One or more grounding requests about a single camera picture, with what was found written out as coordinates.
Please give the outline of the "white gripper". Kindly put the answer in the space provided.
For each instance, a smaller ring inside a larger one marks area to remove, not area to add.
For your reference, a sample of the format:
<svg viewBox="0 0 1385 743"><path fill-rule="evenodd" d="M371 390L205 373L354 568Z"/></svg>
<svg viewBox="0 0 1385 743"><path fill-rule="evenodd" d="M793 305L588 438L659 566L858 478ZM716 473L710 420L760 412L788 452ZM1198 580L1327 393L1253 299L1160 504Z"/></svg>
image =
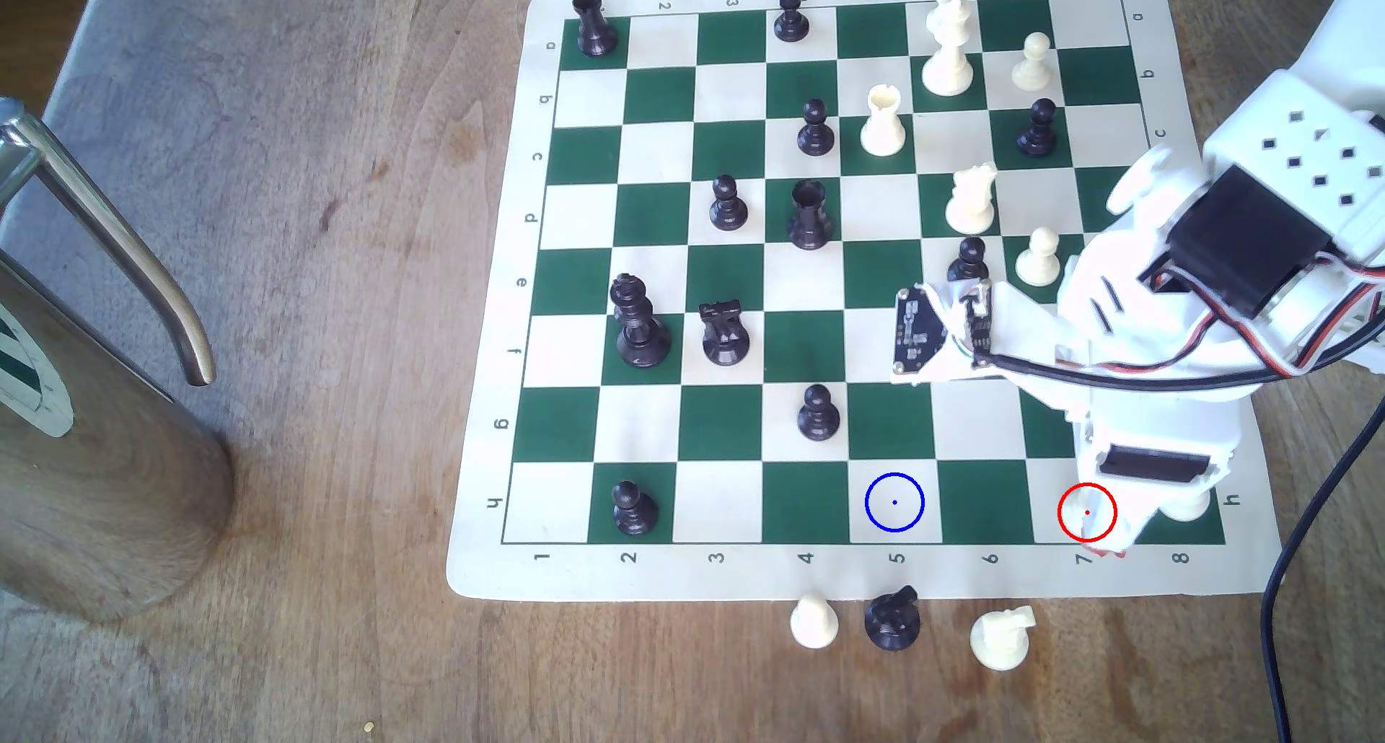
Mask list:
<svg viewBox="0 0 1385 743"><path fill-rule="evenodd" d="M1156 510L1197 518L1242 439L1238 316L1166 254L1161 237L1096 237L1066 263L1055 309L993 281L978 237L961 238L932 287L945 333L932 378L1001 377L1072 424L1082 482L1114 505L1082 505L1082 550L1123 556Z"/></svg>

